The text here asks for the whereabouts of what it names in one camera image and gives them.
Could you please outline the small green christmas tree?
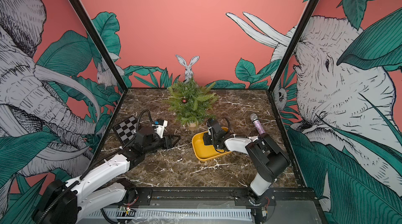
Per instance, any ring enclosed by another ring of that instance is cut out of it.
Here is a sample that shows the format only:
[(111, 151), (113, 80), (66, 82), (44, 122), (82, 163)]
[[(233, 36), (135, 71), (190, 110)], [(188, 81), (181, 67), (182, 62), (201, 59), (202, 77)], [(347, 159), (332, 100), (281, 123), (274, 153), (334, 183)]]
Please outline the small green christmas tree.
[[(215, 118), (212, 108), (219, 95), (211, 90), (214, 85), (200, 86), (194, 78), (190, 78), (168, 87), (170, 95), (166, 102), (169, 105), (168, 110), (175, 115), (175, 121), (190, 130), (195, 130), (206, 119)], [(182, 98), (187, 99), (186, 104), (182, 103)]]

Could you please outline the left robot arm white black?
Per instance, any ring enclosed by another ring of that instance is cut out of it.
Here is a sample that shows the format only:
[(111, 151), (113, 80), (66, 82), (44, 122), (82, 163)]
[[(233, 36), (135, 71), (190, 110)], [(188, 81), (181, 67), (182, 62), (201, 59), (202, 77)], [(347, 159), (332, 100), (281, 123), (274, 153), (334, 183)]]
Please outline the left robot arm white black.
[(147, 153), (171, 149), (181, 139), (165, 135), (167, 122), (150, 120), (151, 125), (135, 126), (135, 133), (103, 162), (97, 162), (82, 175), (66, 182), (56, 180), (48, 185), (32, 212), (36, 224), (76, 224), (91, 213), (126, 201), (130, 208), (139, 199), (135, 186), (121, 179), (107, 188), (103, 185), (140, 164)]

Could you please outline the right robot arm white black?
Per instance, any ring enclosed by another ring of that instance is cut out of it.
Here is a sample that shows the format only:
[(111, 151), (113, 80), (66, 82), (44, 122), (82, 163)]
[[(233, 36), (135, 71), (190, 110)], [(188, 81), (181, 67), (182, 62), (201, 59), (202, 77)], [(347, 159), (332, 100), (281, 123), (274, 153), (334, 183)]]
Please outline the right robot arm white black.
[(206, 121), (207, 133), (203, 136), (205, 145), (212, 145), (218, 152), (239, 152), (249, 156), (257, 174), (249, 186), (249, 194), (257, 199), (261, 197), (290, 165), (289, 156), (266, 133), (256, 114), (250, 120), (258, 131), (255, 137), (242, 137), (224, 130), (215, 119)]

